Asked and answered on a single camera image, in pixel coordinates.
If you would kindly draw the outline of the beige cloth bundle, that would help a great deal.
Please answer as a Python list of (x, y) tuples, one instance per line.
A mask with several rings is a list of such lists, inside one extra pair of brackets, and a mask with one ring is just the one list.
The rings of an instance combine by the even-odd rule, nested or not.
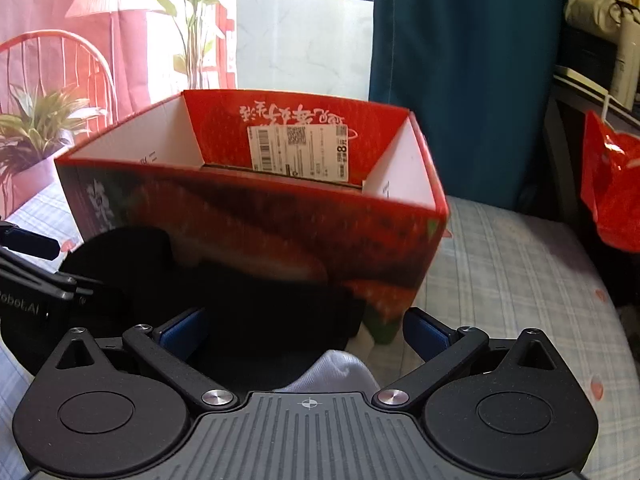
[(568, 0), (564, 9), (570, 26), (617, 44), (623, 21), (620, 2), (631, 0)]

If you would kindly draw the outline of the black soft cloth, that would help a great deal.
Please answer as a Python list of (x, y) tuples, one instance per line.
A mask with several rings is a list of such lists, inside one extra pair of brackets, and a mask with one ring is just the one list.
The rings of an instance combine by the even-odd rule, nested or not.
[(261, 278), (231, 266), (179, 256), (169, 235), (150, 226), (102, 233), (60, 266), (100, 283), (85, 326), (120, 335), (198, 312), (162, 342), (178, 359), (237, 392), (276, 390), (302, 376), (329, 350), (345, 351), (364, 302), (327, 282)]

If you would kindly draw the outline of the red plastic bag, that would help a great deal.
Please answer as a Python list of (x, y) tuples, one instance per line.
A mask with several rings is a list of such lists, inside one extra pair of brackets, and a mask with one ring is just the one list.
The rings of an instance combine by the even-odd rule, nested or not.
[(639, 138), (613, 130), (592, 110), (582, 138), (580, 198), (600, 239), (639, 252)]

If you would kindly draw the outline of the white sock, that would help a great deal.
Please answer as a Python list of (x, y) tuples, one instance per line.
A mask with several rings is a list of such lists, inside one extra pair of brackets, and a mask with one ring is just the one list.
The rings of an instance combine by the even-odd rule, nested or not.
[(276, 389), (276, 392), (361, 392), (370, 398), (379, 388), (380, 385), (360, 359), (345, 351), (329, 350), (302, 376)]

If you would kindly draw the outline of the teal curtain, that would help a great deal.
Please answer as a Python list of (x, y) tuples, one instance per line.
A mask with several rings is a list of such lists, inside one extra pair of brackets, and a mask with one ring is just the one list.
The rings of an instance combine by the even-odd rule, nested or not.
[(373, 0), (369, 96), (418, 118), (445, 191), (518, 197), (566, 0)]

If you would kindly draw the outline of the pink printed backdrop curtain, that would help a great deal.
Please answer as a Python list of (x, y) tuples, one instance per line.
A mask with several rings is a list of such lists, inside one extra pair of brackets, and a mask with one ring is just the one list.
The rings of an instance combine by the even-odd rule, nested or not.
[(228, 0), (1, 0), (1, 212), (54, 177), (59, 151), (151, 101), (160, 82), (201, 88), (230, 28)]

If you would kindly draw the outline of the white label on box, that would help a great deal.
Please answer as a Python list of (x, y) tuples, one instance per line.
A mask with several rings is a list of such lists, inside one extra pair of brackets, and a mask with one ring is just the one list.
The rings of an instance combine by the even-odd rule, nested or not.
[(349, 138), (346, 125), (270, 125), (247, 128), (254, 171), (346, 183)]

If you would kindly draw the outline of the red strawberry cardboard box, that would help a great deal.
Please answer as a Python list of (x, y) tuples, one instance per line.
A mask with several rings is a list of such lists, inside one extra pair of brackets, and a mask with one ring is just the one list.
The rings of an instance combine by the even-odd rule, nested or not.
[[(247, 128), (346, 125), (349, 179), (254, 171)], [(287, 281), (331, 282), (391, 342), (449, 208), (424, 135), (403, 107), (267, 90), (186, 90), (55, 162), (83, 238), (156, 226), (192, 259)]]

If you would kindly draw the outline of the white bottle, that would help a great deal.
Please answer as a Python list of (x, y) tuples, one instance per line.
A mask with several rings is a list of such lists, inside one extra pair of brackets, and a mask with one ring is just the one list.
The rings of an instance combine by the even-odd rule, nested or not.
[(639, 24), (625, 12), (620, 24), (610, 95), (627, 110), (634, 107), (639, 80)]

